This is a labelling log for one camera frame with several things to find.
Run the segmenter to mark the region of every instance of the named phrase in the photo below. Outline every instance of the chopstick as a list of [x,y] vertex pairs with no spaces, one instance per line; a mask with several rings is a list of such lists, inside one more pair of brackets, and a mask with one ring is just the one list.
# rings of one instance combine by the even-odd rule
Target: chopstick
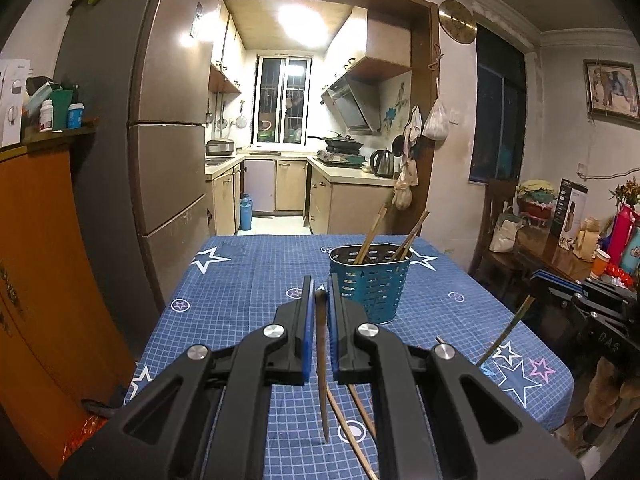
[[326,412],[326,300],[325,290],[316,290],[316,375],[324,442],[329,443],[329,418]]
[[400,261],[404,260],[409,249],[411,249],[411,244],[414,243],[414,240],[417,237],[418,232],[420,231],[420,227],[422,227],[422,223],[426,220],[427,216],[429,216],[429,212],[423,211],[422,214],[420,215],[420,219],[418,220],[418,223],[414,226],[413,229],[409,231],[409,234],[402,241],[400,246],[396,249],[396,252],[393,254],[393,256],[391,256],[390,261],[392,262],[397,261],[398,256],[400,256],[401,254],[402,254],[402,257],[399,260]]
[[350,428],[347,426],[347,421],[345,420],[344,415],[340,411],[340,407],[338,407],[338,403],[335,402],[334,395],[331,393],[331,390],[327,389],[326,396],[329,399],[329,404],[331,404],[331,407],[334,410],[335,417],[338,419],[338,423],[342,428],[342,432],[344,433],[344,436],[347,437],[349,444],[351,444],[351,449],[353,449],[353,452],[356,454],[356,457],[358,458],[360,465],[364,469],[364,472],[369,477],[369,480],[378,480],[378,477],[376,476],[375,472],[371,468],[371,464],[369,463],[369,460],[367,460],[367,457],[364,456],[364,453],[360,449],[360,446],[358,445],[355,437],[353,436],[353,433],[351,433]]
[[358,251],[358,256],[356,256],[356,259],[353,265],[361,265],[362,262],[364,261],[364,257],[367,256],[367,253],[369,252],[369,248],[371,247],[373,238],[376,237],[376,233],[378,232],[378,229],[380,228],[380,224],[382,223],[382,220],[384,219],[385,215],[386,215],[386,207],[385,205],[383,205],[380,208],[380,211],[378,212],[378,216],[376,216],[376,221],[374,222],[371,229],[369,230],[367,237],[364,239],[364,242],[362,243],[362,247]]
[[500,346],[502,344],[502,342],[505,339],[507,339],[507,336],[511,333],[511,331],[516,327],[518,322],[527,313],[527,310],[529,310],[529,307],[531,306],[533,301],[534,301],[534,298],[532,298],[531,296],[527,296],[527,299],[522,302],[522,305],[520,306],[520,308],[516,312],[516,315],[513,316],[513,319],[511,319],[511,322],[507,325],[507,328],[505,328],[502,331],[502,333],[500,334],[500,337],[498,339],[496,339],[494,344],[492,344],[489,347],[489,349],[484,353],[484,355],[476,363],[476,366],[478,366],[478,367],[481,366],[489,357],[491,357],[491,355],[495,352],[495,350],[498,348],[498,346]]
[[358,396],[358,392],[356,391],[356,387],[353,386],[353,384],[347,384],[347,388],[349,389],[349,393],[351,394],[351,398],[353,399],[353,402],[356,403],[356,408],[360,412],[360,416],[362,417],[362,420],[364,420],[364,425],[369,430],[369,434],[371,435],[371,437],[373,438],[373,441],[375,442],[376,427],[373,425],[373,422],[369,418],[369,413],[367,413],[367,410],[365,409],[363,403],[361,402],[360,397]]

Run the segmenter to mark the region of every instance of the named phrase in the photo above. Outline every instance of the kitchen floor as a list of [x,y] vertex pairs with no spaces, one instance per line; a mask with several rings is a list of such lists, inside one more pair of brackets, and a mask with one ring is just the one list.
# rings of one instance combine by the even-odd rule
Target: kitchen floor
[[302,216],[254,216],[250,231],[238,231],[238,236],[310,234],[311,230],[303,225]]

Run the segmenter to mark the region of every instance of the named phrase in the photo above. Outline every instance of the red thermos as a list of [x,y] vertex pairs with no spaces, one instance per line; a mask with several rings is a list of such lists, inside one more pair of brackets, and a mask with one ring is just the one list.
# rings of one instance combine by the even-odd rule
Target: red thermos
[[613,234],[611,235],[611,243],[607,253],[611,256],[610,262],[615,266],[620,264],[622,253],[625,251],[631,228],[634,225],[634,215],[631,206],[623,204],[620,212],[616,215],[616,222],[613,226]]

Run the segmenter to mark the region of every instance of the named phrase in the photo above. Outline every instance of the range hood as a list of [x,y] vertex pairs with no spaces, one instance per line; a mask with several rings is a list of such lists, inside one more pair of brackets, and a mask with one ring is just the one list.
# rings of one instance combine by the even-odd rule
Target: range hood
[[345,75],[331,85],[322,98],[335,105],[350,132],[372,134],[380,131],[380,94],[377,86]]

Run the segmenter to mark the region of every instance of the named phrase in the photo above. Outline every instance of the checkered tablecloth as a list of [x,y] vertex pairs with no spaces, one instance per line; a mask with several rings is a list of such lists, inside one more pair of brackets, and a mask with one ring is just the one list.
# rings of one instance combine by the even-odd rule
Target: checkered tablecloth
[[[185,272],[162,314],[126,400],[189,346],[201,343],[219,349],[235,345],[252,330],[269,324],[279,305],[299,296],[305,275],[313,276],[316,286],[326,283],[331,248],[359,244],[363,238],[211,237]],[[400,240],[402,237],[376,238],[377,242]],[[412,252],[398,314],[385,327],[406,344],[423,348],[432,348],[439,335],[471,362],[477,361],[513,314],[427,242],[416,240]],[[544,428],[551,430],[562,424],[574,381],[560,359],[522,323],[482,366],[482,371]],[[333,382],[329,388],[360,447],[376,468],[375,444],[347,388]],[[368,388],[357,388],[372,413]],[[324,444],[314,372],[303,388],[274,386],[264,477],[365,479],[331,409],[329,422],[330,442]]]

